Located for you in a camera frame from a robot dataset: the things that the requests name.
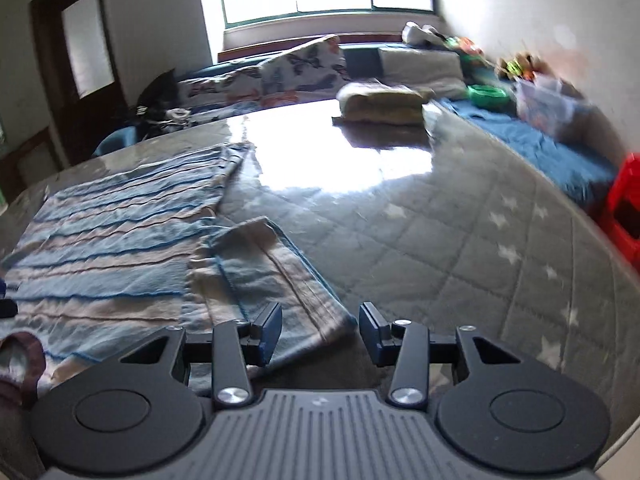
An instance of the quilted bedspread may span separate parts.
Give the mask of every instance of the quilted bedspread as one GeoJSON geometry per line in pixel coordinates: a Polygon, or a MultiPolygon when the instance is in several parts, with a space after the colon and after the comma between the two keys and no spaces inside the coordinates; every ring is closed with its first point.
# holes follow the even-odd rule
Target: quilted bedspread
{"type": "MultiPolygon", "coordinates": [[[[206,124],[45,184],[250,140],[255,150],[228,185],[221,222],[268,216],[354,314],[367,300],[389,320],[437,333],[476,325],[569,375],[605,401],[613,443],[640,415],[640,289],[595,225],[518,155],[449,112],[428,110],[430,150],[354,148],[332,127],[337,112],[318,102],[206,124]]],[[[14,208],[12,225],[33,215],[45,184],[23,197],[25,212],[14,208]]],[[[15,229],[0,220],[0,234],[15,229]]],[[[436,396],[450,375],[433,368],[436,396]]],[[[384,392],[390,374],[354,336],[259,385],[384,392]]]]}

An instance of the folded towel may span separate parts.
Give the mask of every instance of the folded towel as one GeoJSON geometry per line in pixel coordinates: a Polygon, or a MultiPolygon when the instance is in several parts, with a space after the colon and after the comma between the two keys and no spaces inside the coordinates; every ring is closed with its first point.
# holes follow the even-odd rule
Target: folded towel
{"type": "Polygon", "coordinates": [[[336,98],[345,121],[386,124],[421,124],[422,104],[433,93],[406,86],[387,86],[378,81],[354,82],[343,86],[336,98]]]}
{"type": "MultiPolygon", "coordinates": [[[[279,301],[284,325],[271,366],[351,331],[354,319],[277,226],[229,228],[215,209],[250,146],[224,144],[70,187],[51,196],[2,261],[19,288],[0,340],[42,343],[41,393],[167,325],[210,332],[279,301]]],[[[0,356],[0,376],[5,369],[0,356]]],[[[210,365],[190,387],[210,388],[210,365]]]]}

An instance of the folded blanket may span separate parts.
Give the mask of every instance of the folded blanket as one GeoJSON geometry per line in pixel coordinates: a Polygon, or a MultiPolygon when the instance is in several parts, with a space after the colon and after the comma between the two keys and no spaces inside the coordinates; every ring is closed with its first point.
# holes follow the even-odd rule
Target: folded blanket
{"type": "MultiPolygon", "coordinates": [[[[71,187],[50,197],[2,261],[18,316],[0,338],[36,335],[47,390],[167,325],[209,332],[284,306],[273,366],[351,330],[353,319],[267,219],[235,228],[214,217],[250,146],[224,144],[71,187]]],[[[190,385],[210,386],[208,368],[190,385]]]]}
{"type": "Polygon", "coordinates": [[[406,86],[387,86],[377,81],[343,86],[336,98],[345,121],[386,124],[422,124],[422,104],[433,93],[420,94],[406,86]]]}
{"type": "Polygon", "coordinates": [[[585,210],[604,200],[616,178],[615,166],[588,146],[556,142],[518,118],[482,110],[471,101],[441,104],[504,142],[585,210]]]}

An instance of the circular pad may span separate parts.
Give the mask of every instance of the circular pad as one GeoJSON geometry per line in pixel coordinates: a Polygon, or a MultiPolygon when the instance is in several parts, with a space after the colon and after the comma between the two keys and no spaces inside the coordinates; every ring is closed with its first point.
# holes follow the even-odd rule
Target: circular pad
{"type": "Polygon", "coordinates": [[[593,393],[543,364],[476,364],[440,400],[436,423],[459,452],[510,474],[595,464],[609,415],[593,393]]]}
{"type": "Polygon", "coordinates": [[[89,476],[153,469],[200,433],[196,395],[158,365],[105,365],[51,390],[31,411],[39,451],[61,468],[89,476]]]}
{"type": "Polygon", "coordinates": [[[505,428],[524,433],[552,430],[564,419],[562,402],[534,390],[500,394],[492,400],[490,410],[505,428]]]}
{"type": "Polygon", "coordinates": [[[111,433],[137,426],[149,409],[148,400],[136,392],[104,390],[76,404],[76,419],[88,430],[111,433]]]}

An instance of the green bowl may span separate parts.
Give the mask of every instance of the green bowl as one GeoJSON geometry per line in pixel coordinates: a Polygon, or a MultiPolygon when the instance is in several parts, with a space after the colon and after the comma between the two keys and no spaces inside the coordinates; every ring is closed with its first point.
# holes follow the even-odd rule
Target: green bowl
{"type": "Polygon", "coordinates": [[[500,110],[511,100],[507,92],[495,86],[471,85],[467,93],[473,104],[485,110],[500,110]]]}

